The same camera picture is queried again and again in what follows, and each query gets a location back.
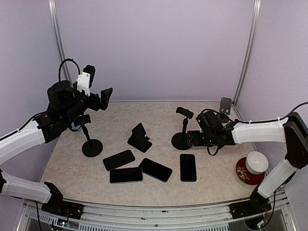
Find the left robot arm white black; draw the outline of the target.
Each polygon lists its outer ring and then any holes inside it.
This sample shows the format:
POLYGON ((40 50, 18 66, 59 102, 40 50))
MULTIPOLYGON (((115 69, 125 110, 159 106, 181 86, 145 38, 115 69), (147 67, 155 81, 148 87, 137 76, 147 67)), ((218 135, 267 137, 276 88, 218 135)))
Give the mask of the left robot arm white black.
MULTIPOLYGON (((78 91, 71 87, 68 80, 53 84, 47 90, 47 110, 35 114, 23 126, 1 137, 1 164, 32 147, 57 139, 72 127, 72 123, 80 123, 82 126, 89 123, 90 117, 84 114, 85 111, 106 110, 112 92, 113 89, 108 88, 100 94, 86 94, 84 90, 78 91)), ((67 210, 67 202, 53 183, 33 182, 4 171, 0 173, 0 194, 41 202, 43 209, 50 213, 62 214, 67 210)))

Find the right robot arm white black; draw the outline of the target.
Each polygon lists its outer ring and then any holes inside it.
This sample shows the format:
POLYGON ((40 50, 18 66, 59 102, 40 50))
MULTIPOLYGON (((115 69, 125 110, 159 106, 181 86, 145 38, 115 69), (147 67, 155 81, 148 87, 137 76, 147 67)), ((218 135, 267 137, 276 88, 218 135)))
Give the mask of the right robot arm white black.
POLYGON ((308 128, 300 115, 292 110, 284 117, 264 121, 232 120, 226 113, 204 109, 196 117, 200 131, 188 131, 187 146, 215 147, 249 142, 280 142, 287 146, 284 159, 255 187, 246 203, 249 213, 255 214, 268 198, 294 174, 308 164, 308 128))

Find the grey round-base phone stand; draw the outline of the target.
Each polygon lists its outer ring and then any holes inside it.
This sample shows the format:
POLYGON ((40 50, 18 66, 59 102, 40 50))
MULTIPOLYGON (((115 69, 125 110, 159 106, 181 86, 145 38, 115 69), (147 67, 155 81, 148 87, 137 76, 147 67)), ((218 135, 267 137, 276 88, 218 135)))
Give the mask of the grey round-base phone stand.
POLYGON ((228 123, 229 116, 231 115, 232 99, 227 97, 222 97, 220 100, 219 111, 216 117, 221 123, 228 123))

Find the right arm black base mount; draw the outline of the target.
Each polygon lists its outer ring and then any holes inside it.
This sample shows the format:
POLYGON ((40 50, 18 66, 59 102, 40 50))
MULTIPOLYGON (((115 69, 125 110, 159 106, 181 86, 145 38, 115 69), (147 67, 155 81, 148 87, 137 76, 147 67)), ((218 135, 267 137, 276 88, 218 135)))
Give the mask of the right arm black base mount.
POLYGON ((264 213, 266 210, 271 210, 270 203, 266 202, 263 205, 252 205, 250 201, 232 203, 229 205, 231 216, 233 219, 244 218, 256 214, 264 213))

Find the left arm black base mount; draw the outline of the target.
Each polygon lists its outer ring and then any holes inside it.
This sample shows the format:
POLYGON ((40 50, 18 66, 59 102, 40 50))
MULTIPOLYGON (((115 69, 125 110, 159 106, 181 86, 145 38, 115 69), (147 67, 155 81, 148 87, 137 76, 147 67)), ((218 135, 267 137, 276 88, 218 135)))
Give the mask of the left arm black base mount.
POLYGON ((54 215, 80 220, 83 208, 84 206, 79 203, 60 201, 43 204, 41 210, 54 215))

